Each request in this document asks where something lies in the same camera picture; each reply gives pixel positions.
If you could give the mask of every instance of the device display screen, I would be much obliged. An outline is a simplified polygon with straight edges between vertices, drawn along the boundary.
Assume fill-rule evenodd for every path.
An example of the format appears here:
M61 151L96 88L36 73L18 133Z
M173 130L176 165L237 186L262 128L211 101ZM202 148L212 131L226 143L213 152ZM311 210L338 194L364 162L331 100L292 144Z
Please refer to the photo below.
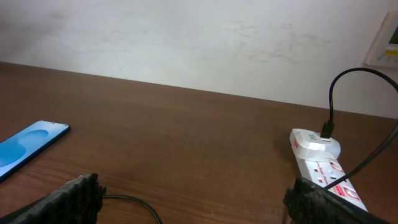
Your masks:
M398 44L398 27L391 37L389 44Z

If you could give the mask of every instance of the power cord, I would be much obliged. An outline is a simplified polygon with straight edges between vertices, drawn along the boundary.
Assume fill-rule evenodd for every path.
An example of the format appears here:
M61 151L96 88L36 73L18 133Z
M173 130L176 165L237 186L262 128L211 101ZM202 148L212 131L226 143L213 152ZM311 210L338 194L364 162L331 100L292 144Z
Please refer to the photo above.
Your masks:
M385 81L387 81L388 83L390 83L398 92L398 84L391 79L390 77L388 77L387 75L370 69L370 68L352 68L346 71L343 71L342 73L340 73L331 83L330 85L330 89L329 89L329 107L330 107L330 117L327 123L325 123L323 125L323 129L321 132L321 138L330 138L331 134L333 132L333 129L335 127L335 124L333 123L333 88L335 87L335 84L337 82L337 80L339 78L341 78L343 75L350 73L350 72L356 72L356 71L364 71L364 72L370 72L373 73L381 78L383 78ZM396 123L396 125L394 126L394 129L391 131L390 135L388 135L387 139L384 140L384 142L376 148L375 151L373 151L364 161L362 161L357 167L355 167L351 172L349 172L348 174L340 177L339 179L335 180L334 182L330 183L329 185L327 185L326 187L324 187L325 190L328 190L334 186L336 186L337 184L339 184L340 182L352 177L353 175L355 175L358 171L360 171L364 166L366 166L370 161L372 161L381 151L385 150L385 148L391 143L391 141L395 138L395 136L398 134L398 122Z
M141 205L143 205L144 207L146 207L151 214L154 216L155 220L157 221L158 224L163 224L162 220L160 219L159 215L157 214L157 212L145 201L136 198L136 197L132 197L132 196L127 196L127 195L103 195L102 196L103 199L107 199L107 198L118 198L118 199L126 199L126 200L132 200L135 202L140 203Z

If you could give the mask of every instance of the power outlet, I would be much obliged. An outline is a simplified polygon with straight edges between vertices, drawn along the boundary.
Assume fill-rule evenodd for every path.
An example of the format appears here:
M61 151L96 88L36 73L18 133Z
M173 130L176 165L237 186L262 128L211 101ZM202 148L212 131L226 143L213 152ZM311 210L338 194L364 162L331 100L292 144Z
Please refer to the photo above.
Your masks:
M336 159L330 159L326 162L315 162L296 157L296 160L301 176L311 180L321 187L325 187L345 175L343 168L341 168ZM332 187L329 191L351 202L357 207L368 211L348 179Z

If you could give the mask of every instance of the white wall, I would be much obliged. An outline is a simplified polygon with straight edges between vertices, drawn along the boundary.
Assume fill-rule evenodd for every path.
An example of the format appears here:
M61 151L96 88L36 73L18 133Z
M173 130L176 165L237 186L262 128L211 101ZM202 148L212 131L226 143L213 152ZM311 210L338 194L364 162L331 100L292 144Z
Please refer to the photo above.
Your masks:
M0 61L328 106L396 0L2 0ZM383 70L398 80L395 70ZM397 93L358 73L335 108L396 117Z

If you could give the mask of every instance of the brown wooden surface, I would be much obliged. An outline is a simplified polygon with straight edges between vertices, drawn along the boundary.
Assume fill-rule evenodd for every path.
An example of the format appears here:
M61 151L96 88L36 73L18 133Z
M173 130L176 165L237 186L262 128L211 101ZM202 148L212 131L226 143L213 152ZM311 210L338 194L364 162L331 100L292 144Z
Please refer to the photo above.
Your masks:
M0 184L0 216L65 182L99 173L110 194L140 197L164 223L283 223L299 174L292 128L319 130L328 110L0 63L0 139L43 119L71 132ZM338 112L334 137L351 170L394 120ZM351 181L368 210L398 222L397 141ZM107 200L98 223L155 223Z

